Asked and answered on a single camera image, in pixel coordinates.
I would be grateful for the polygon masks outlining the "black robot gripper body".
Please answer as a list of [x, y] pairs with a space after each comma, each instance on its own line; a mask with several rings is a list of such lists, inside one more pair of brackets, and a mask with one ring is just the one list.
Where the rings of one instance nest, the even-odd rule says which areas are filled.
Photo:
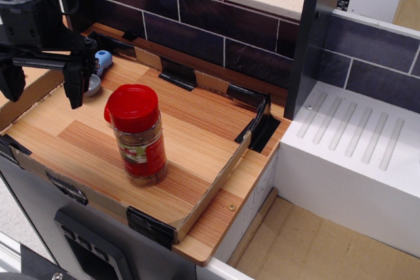
[[54, 0], [1, 0], [1, 46], [15, 64], [96, 73], [96, 41], [68, 29]]

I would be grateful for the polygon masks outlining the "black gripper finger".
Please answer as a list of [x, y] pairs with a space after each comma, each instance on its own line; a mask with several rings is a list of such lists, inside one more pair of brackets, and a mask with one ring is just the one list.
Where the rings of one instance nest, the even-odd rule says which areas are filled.
[[63, 74], [66, 96], [71, 108], [77, 109], [83, 105], [83, 95], [88, 91], [91, 71], [87, 66], [69, 62], [65, 65]]
[[17, 102], [24, 92], [26, 79], [21, 66], [1, 62], [1, 92], [12, 102]]

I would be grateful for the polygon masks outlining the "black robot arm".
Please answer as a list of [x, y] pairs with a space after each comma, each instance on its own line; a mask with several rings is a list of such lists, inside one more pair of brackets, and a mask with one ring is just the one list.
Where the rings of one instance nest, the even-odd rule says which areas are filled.
[[98, 60], [96, 41], [63, 23], [78, 8], [79, 0], [1, 0], [1, 92], [8, 100], [19, 100], [30, 67], [61, 71], [71, 107], [82, 106]]

